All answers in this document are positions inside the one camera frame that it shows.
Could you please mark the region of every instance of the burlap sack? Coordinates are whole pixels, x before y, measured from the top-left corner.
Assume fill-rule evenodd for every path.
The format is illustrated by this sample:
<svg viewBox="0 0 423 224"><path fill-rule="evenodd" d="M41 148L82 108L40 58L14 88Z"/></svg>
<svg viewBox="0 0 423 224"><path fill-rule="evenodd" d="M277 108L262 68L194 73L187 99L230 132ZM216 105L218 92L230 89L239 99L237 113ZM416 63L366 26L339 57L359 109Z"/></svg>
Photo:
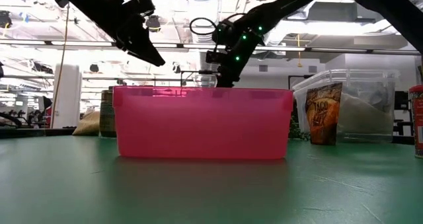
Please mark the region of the burlap sack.
<svg viewBox="0 0 423 224"><path fill-rule="evenodd" d="M98 135L100 131L100 112L91 112L84 115L79 121L77 129L72 135Z"/></svg>

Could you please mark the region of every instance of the white pillar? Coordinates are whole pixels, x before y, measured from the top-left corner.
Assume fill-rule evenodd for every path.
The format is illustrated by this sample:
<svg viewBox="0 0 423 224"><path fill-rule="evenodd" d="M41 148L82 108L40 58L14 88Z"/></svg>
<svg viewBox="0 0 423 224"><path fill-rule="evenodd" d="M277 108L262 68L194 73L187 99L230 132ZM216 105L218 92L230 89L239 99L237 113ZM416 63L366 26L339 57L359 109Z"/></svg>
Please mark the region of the white pillar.
<svg viewBox="0 0 423 224"><path fill-rule="evenodd" d="M66 126L77 126L79 121L79 102L81 101L82 74L78 65L65 63L61 72L59 89L60 64L56 65L54 73L54 94L57 95L56 109L52 112L52 128L63 128Z"/></svg>

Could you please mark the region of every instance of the clear plastic container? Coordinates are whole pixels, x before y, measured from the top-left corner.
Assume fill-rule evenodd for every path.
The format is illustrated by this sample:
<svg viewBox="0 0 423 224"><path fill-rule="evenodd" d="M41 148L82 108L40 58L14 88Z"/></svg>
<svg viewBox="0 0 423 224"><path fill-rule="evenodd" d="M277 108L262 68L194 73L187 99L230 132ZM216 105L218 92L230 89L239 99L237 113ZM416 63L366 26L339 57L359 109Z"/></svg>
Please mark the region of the clear plastic container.
<svg viewBox="0 0 423 224"><path fill-rule="evenodd" d="M114 87L122 156L281 159L293 93L278 89Z"/></svg>
<svg viewBox="0 0 423 224"><path fill-rule="evenodd" d="M193 82L195 83L196 87L209 87L214 88L217 85L217 77L216 75L194 75L192 77Z"/></svg>
<svg viewBox="0 0 423 224"><path fill-rule="evenodd" d="M293 86L299 128L309 132L305 102L309 89L342 83L338 141L392 141L395 82L399 72L376 69L333 69Z"/></svg>

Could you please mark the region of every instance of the pink plastic bin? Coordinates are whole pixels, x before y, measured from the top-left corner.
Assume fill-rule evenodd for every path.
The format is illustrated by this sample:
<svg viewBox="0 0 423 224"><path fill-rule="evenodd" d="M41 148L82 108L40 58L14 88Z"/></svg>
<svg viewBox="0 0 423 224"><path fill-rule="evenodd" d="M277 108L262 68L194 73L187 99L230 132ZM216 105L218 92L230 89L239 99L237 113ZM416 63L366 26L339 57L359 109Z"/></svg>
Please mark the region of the pink plastic bin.
<svg viewBox="0 0 423 224"><path fill-rule="evenodd" d="M114 87L125 157L281 159L293 94L276 89Z"/></svg>

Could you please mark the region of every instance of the snack bag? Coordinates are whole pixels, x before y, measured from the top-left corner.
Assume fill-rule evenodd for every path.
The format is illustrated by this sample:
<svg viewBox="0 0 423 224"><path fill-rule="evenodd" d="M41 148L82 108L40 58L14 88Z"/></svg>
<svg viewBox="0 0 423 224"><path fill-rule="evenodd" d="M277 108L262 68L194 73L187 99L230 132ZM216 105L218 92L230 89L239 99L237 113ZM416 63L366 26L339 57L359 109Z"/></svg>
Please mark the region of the snack bag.
<svg viewBox="0 0 423 224"><path fill-rule="evenodd" d="M342 83L307 91L305 112L310 126L311 143L335 145Z"/></svg>

